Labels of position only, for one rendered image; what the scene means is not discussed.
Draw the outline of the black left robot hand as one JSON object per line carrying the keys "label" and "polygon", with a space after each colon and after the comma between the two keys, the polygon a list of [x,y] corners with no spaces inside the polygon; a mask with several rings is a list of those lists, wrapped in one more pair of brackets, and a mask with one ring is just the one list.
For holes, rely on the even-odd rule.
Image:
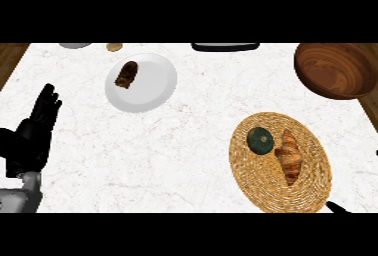
{"label": "black left robot hand", "polygon": [[6,159],[7,178],[19,178],[26,172],[43,170],[60,106],[54,86],[45,84],[31,115],[20,121],[16,130],[0,128],[0,157]]}

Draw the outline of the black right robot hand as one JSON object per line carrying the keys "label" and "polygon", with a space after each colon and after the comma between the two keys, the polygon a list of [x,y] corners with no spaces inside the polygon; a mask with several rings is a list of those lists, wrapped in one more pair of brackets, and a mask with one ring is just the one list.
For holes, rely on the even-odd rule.
{"label": "black right robot hand", "polygon": [[326,202],[326,207],[333,213],[347,213],[347,210],[330,201]]}

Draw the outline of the woven straw placemat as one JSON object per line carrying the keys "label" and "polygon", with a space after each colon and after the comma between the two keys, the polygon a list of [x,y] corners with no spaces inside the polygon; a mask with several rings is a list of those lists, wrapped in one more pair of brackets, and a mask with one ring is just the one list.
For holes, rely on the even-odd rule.
{"label": "woven straw placemat", "polygon": [[[255,154],[248,147],[248,134],[261,127],[271,135],[271,150]],[[294,142],[301,166],[296,180],[288,184],[283,143]],[[330,192],[330,165],[320,142],[307,127],[289,116],[260,112],[246,117],[230,137],[229,163],[242,193],[268,213],[313,213],[325,205]]]}

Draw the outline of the golden brown croissant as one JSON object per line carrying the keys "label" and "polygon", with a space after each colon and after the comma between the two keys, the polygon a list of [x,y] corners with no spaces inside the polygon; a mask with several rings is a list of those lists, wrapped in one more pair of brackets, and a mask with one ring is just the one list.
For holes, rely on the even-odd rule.
{"label": "golden brown croissant", "polygon": [[302,156],[298,150],[296,139],[288,129],[282,133],[282,144],[274,149],[274,157],[280,163],[286,185],[292,186],[301,172]]}

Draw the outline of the brown wooden bowl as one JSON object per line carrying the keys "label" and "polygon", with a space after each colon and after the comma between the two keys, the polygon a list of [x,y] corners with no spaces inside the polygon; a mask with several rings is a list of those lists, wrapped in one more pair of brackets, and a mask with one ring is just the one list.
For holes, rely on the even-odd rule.
{"label": "brown wooden bowl", "polygon": [[294,70],[307,89],[333,100],[366,96],[378,86],[378,67],[350,43],[299,43]]}

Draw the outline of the dark green round squash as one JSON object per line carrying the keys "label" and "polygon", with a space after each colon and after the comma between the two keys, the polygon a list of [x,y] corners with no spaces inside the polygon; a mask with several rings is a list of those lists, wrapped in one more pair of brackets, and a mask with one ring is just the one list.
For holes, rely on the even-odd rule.
{"label": "dark green round squash", "polygon": [[274,140],[270,132],[263,127],[254,127],[246,135],[246,144],[249,150],[257,155],[265,155],[274,146]]}

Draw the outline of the dark brown pastry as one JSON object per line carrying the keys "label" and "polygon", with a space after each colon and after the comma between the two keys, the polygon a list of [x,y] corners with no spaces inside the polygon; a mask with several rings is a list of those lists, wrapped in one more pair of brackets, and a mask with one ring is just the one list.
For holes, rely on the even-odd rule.
{"label": "dark brown pastry", "polygon": [[118,77],[115,79],[115,85],[121,88],[128,89],[130,85],[134,81],[136,74],[137,74],[137,63],[134,61],[128,61],[119,71]]}

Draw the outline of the white round plate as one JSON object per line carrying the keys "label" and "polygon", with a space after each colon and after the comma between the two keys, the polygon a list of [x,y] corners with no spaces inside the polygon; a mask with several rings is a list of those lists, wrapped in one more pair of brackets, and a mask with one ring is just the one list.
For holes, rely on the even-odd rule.
{"label": "white round plate", "polygon": [[[134,81],[128,88],[115,85],[124,65],[137,64]],[[140,113],[158,108],[172,95],[177,71],[170,60],[158,54],[128,56],[110,69],[105,82],[105,95],[110,105],[121,111]]]}

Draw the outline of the grey round object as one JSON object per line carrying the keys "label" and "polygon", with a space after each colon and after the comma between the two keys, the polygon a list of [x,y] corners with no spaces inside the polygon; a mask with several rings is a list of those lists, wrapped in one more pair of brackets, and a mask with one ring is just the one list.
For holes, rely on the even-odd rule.
{"label": "grey round object", "polygon": [[91,43],[59,43],[59,45],[66,49],[79,49],[90,45]]}

